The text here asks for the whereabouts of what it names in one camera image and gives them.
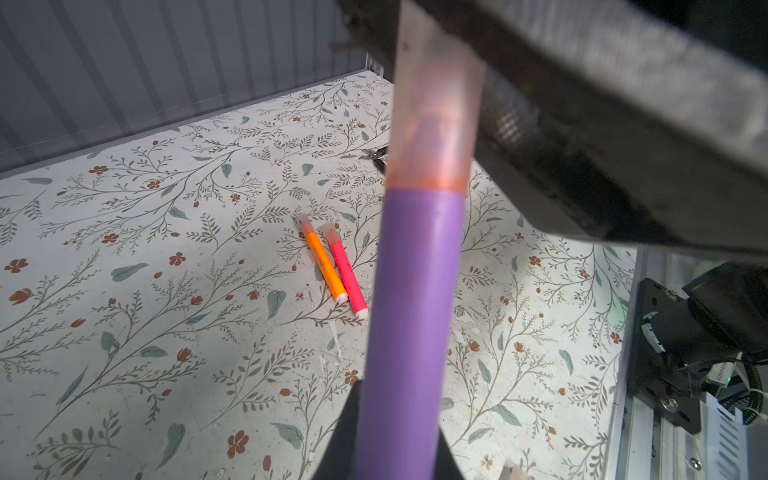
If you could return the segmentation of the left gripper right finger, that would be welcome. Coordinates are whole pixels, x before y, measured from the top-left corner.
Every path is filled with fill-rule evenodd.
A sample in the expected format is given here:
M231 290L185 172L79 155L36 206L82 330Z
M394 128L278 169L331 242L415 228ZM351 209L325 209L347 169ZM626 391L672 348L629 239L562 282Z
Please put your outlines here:
M442 431L439 431L433 479L464 479Z

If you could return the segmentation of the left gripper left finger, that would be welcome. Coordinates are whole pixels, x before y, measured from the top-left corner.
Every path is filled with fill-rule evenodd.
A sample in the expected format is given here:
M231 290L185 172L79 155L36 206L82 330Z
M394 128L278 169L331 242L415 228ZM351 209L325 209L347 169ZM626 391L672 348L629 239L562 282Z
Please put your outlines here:
M312 477L313 480L353 478L361 391L362 382L358 381L349 392L326 451Z

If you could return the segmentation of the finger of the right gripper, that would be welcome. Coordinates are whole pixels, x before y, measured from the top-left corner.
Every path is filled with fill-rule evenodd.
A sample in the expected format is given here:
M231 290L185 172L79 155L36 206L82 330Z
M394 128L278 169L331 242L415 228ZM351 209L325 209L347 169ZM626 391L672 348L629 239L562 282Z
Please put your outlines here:
M420 1L486 63L477 159L536 228L767 260L763 1Z

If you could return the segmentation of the translucent pen cap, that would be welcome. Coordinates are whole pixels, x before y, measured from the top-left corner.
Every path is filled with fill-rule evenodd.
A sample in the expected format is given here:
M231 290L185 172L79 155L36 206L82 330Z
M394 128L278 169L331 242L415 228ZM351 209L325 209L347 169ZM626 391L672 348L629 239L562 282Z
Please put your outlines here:
M400 5L385 186L464 195L485 63L414 1Z
M498 480L531 480L531 477L518 465L505 465Z

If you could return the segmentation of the purple marker pen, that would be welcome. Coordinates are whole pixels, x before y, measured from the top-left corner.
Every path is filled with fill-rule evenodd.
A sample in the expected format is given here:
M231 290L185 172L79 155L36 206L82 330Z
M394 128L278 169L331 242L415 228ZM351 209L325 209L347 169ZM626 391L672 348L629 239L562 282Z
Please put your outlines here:
M356 479L430 479L465 197L389 189L354 454Z

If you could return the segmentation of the pink marker pen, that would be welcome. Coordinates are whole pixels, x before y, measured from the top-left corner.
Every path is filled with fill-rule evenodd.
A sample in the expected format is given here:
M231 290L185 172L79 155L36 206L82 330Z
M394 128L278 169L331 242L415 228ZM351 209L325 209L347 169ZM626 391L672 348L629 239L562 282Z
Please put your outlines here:
M326 223L321 230L328 241L336 267L340 274L341 282L346 289L351 308L358 320L368 318L369 309L365 297L361 291L356 275L344 249L338 228L333 223Z

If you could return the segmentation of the orange marker pen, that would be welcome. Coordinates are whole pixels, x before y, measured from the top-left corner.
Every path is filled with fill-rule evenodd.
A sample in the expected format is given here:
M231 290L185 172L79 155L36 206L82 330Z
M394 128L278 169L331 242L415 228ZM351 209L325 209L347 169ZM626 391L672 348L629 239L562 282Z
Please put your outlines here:
M296 222L298 223L306 241L313 255L316 265L320 269L323 279L329 288L331 297L338 305L343 305L348 301L348 294L336 273L336 270L331 263L323 243L321 242L318 234L316 233L311 220L307 215L298 214L296 216Z

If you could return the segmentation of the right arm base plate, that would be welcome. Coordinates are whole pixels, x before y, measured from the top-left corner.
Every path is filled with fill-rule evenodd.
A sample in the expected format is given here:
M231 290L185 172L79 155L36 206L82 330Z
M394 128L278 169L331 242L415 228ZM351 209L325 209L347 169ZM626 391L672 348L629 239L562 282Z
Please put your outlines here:
M637 286L628 393L690 434L702 430L701 380L708 368L687 367L714 357L703 310L652 279Z

